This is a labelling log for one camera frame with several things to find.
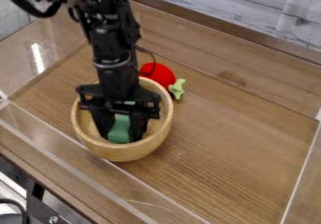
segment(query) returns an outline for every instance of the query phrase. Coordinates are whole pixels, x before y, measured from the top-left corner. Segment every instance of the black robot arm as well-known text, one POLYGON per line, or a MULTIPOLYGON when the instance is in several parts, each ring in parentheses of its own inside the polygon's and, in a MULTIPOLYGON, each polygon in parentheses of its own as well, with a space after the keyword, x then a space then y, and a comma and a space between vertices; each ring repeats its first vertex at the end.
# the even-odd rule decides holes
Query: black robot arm
POLYGON ((135 44, 140 38, 139 24, 128 0, 47 0, 41 12, 29 0, 12 0, 31 15, 47 18, 67 4, 70 16, 80 23, 92 46, 98 84, 80 85, 79 108, 90 111, 102 137, 107 138, 115 115, 130 117, 130 140, 139 141, 150 118, 159 118, 161 97, 139 85, 135 44))

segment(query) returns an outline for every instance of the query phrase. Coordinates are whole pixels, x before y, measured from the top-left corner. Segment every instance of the wooden table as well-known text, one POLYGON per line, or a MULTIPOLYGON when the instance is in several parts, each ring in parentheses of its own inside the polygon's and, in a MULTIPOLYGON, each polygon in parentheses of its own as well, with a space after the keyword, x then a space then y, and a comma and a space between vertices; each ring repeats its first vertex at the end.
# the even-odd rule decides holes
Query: wooden table
MULTIPOLYGON (((140 64, 150 60, 139 54, 140 64)), ((118 167, 201 217, 186 217, 181 223, 278 223, 318 122, 218 81, 186 63, 161 56, 156 60, 189 80, 187 93, 174 104, 173 129, 161 149, 118 167)), ((74 87, 95 81, 91 47, 83 45, 9 100, 76 140, 71 126, 74 87)), ((122 202, 102 195, 100 188, 120 196, 143 195, 148 199, 144 191, 112 182, 118 172, 75 142, 52 135, 51 128, 16 106, 9 112, 17 112, 16 125, 31 134, 33 144, 28 138, 15 136, 9 128, 0 127, 1 155, 92 221, 144 222, 122 202)), ((9 119, 9 112, 0 112, 0 120, 9 119)), ((169 210, 161 215, 156 205, 152 208, 158 210, 152 211, 144 203, 136 204, 159 223, 179 223, 183 218, 179 211, 170 217, 169 210)))

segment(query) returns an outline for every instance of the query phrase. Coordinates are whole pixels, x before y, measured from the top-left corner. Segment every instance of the red toy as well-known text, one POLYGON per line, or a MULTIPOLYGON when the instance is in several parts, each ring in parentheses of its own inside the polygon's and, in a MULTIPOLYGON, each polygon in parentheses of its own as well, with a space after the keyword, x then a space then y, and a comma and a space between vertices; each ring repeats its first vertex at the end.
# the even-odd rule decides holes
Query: red toy
POLYGON ((163 64, 144 64, 140 68, 140 77, 156 81, 174 94, 175 99, 181 99, 185 94, 182 85, 186 80, 177 80, 173 71, 163 64))

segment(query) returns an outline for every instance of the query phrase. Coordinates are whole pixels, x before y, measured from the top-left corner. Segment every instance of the wooden bowl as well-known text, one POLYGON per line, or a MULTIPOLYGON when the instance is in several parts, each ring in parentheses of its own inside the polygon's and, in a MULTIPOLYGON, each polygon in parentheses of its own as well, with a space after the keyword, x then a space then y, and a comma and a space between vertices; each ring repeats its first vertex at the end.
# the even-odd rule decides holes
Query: wooden bowl
POLYGON ((150 79, 140 78, 140 85, 158 93, 162 101, 161 120, 150 119, 148 130, 139 142, 116 144, 103 139, 95 127, 91 113, 78 108, 79 98, 74 102, 71 121, 79 140, 99 157, 110 161, 126 162, 140 159, 161 146, 169 136, 173 118, 171 96, 163 86, 150 79))

